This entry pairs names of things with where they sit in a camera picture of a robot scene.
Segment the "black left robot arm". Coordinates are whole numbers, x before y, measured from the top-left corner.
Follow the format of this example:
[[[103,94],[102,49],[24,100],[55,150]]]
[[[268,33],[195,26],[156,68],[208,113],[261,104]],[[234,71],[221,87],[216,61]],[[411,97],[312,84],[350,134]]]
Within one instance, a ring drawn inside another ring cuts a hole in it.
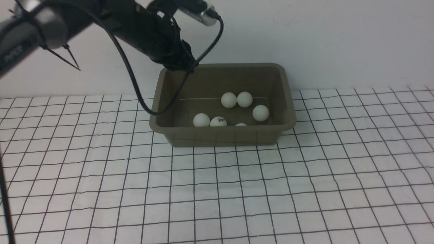
[[[79,8],[96,15],[108,30],[150,60],[171,71],[187,71],[195,62],[190,45],[180,40],[180,28],[161,17],[152,4],[135,0],[20,0],[14,15],[1,21],[1,76],[39,47],[56,49],[96,21]]]

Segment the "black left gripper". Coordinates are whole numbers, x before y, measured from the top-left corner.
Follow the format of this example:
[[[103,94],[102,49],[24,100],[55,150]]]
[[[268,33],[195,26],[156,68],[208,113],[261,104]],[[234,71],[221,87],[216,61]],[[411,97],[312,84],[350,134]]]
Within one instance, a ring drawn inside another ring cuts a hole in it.
[[[180,28],[170,12],[135,12],[138,46],[135,48],[170,71],[187,71],[196,61],[188,43],[180,37]]]

